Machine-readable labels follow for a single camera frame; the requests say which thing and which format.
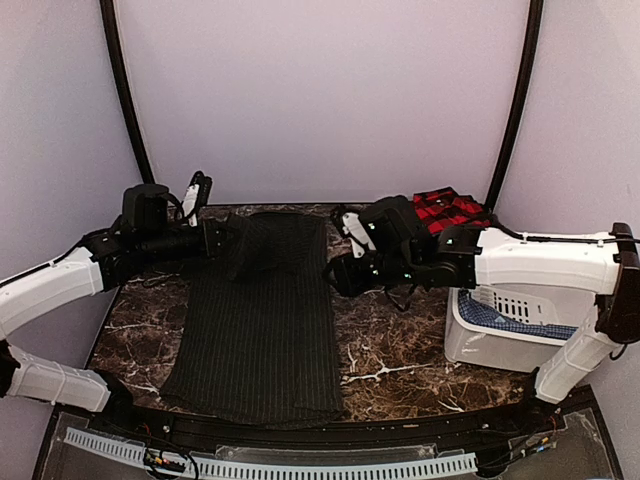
red plaid shirt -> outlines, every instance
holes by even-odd
[[[488,212],[482,205],[471,195],[458,195],[451,187],[416,193],[413,195],[413,204],[416,213],[433,235],[451,225],[490,225]]]

white plastic basket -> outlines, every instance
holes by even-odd
[[[457,288],[449,290],[444,351],[450,362],[464,362],[517,372],[531,372],[549,360],[566,340],[507,332],[465,321]],[[593,294],[568,288],[528,285],[479,287],[474,300],[518,322],[579,326],[597,311]]]

brown marble surface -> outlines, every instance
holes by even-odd
[[[224,219],[264,210],[303,211],[327,218],[329,258],[350,250],[328,221],[332,205],[207,207]],[[187,314],[188,281],[179,271],[153,271],[129,282],[106,321],[91,368],[116,374],[140,406],[180,411],[159,389],[173,367]],[[384,294],[332,298],[340,352],[344,421],[411,419],[479,410],[518,401],[524,375],[444,357],[446,289],[418,289],[409,311]]]

white perforated rail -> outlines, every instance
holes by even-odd
[[[146,468],[144,444],[97,432],[68,428],[65,443],[82,450],[137,468]],[[182,457],[165,453],[165,458],[187,464],[182,478],[194,478],[193,465]],[[477,471],[474,453],[414,462],[380,465],[305,467],[236,463],[192,455],[201,479],[230,480],[422,480],[446,478]]]

blue checkered cloth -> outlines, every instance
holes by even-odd
[[[567,325],[527,325],[503,316],[496,309],[471,298],[468,290],[458,292],[458,310],[465,322],[479,327],[495,328],[513,333],[535,335],[536,337],[569,340],[576,327]]]

